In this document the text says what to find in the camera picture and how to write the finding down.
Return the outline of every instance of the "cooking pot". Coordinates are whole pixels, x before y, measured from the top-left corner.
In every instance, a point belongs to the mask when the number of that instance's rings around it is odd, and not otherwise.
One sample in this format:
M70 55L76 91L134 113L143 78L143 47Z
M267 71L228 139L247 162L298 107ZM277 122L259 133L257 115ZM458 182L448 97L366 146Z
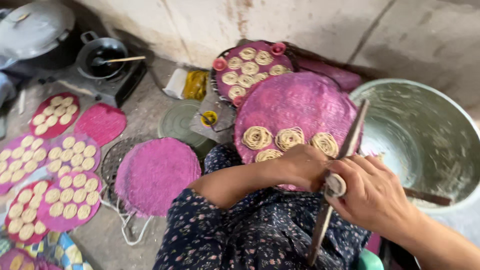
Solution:
M115 76L125 66L125 62L105 63L100 66L92 65L95 57L105 60L128 57L127 48L119 40L102 37L93 32L85 32L80 36L85 46L77 56L77 69L81 75L89 79L106 79Z
M75 16L66 6L37 1L21 6L0 22L0 55L44 69L75 63L82 46Z

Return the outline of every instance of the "pot lid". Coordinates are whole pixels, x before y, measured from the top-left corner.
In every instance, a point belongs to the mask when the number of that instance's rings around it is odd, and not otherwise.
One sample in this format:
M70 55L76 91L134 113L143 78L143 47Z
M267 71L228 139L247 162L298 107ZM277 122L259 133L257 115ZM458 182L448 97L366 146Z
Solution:
M71 9L38 1L19 7L0 22L0 54L19 60L49 52L75 25Z

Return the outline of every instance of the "metal basin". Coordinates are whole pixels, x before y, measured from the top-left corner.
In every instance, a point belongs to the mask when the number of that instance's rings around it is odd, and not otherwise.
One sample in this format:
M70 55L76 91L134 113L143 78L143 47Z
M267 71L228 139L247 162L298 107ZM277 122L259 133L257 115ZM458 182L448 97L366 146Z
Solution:
M402 79L371 81L350 94L357 105L364 98L371 105L362 152L384 154L384 163L403 186L453 200L444 208L414 200L417 207L444 212L477 199L480 132L458 104L429 86Z

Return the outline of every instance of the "floral dress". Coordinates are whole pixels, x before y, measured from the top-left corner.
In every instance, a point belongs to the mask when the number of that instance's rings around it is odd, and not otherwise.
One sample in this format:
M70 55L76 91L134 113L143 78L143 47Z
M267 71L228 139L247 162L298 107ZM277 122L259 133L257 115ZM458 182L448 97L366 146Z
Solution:
M234 150L219 145L205 158L205 173L239 164ZM355 268L370 232L336 212L314 266L307 264L322 197L270 187L224 210L185 189L168 211L168 228L153 269Z

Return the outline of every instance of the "hand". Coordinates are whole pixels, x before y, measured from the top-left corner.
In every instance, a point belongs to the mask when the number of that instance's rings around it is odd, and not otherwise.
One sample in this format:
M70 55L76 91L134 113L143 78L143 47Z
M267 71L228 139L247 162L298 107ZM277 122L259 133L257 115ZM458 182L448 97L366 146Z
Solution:
M298 144L277 160L284 184L293 184L308 191L318 191L324 181L328 157L310 145Z
M421 217L407 200L398 177L378 159L355 155L335 160L329 169L347 184L343 197L327 197L343 219L394 241Z

